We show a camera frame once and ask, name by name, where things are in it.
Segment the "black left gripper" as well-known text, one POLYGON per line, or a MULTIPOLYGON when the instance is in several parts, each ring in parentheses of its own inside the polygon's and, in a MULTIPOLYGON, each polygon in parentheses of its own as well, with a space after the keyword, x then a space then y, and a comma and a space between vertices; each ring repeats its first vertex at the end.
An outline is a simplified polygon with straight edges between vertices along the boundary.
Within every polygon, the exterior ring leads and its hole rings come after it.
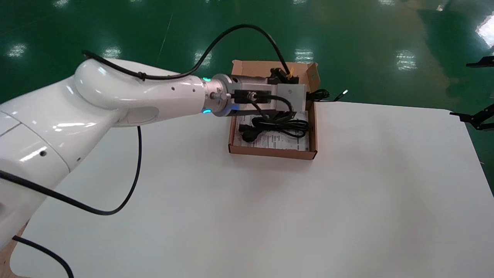
POLYGON ((231 117, 240 117, 240 116, 262 116, 268 115, 270 113, 270 119, 272 121, 289 121, 296 116, 296 112, 283 112, 283 111, 274 111, 271 113, 271 110, 231 110, 231 117))

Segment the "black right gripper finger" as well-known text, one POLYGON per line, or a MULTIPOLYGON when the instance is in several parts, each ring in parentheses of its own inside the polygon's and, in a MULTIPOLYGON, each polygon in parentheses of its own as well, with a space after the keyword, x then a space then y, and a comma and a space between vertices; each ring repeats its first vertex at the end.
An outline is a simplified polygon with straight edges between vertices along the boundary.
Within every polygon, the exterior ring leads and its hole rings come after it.
POLYGON ((491 104, 474 115, 455 112, 450 112, 450 115, 457 116, 459 121, 472 125, 478 131, 494 130, 493 122, 485 123, 485 121, 494 116, 494 104, 491 104))
POLYGON ((467 63, 467 68, 493 68, 494 56, 484 56, 478 62, 467 63))

